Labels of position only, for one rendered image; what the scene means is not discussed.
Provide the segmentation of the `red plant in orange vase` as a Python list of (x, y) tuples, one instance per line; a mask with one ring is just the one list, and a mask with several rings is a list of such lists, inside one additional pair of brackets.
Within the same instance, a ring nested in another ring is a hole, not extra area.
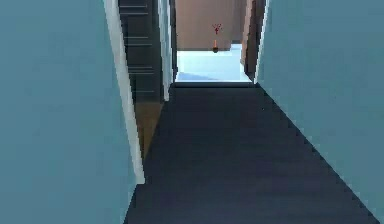
[(218, 53), (219, 51), (219, 47), (218, 47), (218, 44), (217, 44), (217, 36), (219, 35), (220, 31), (221, 31), (221, 27), (222, 24), (213, 24), (212, 27), (214, 29), (214, 33), (216, 35), (215, 39), (214, 39), (214, 44), (213, 44), (213, 47), (212, 47), (212, 51), (214, 53)]

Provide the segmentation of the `dark brown room door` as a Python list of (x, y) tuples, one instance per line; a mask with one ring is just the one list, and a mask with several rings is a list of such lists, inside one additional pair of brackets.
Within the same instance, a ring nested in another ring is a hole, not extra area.
[(265, 5), (266, 0), (247, 0), (246, 3), (241, 64), (251, 81), (255, 79)]

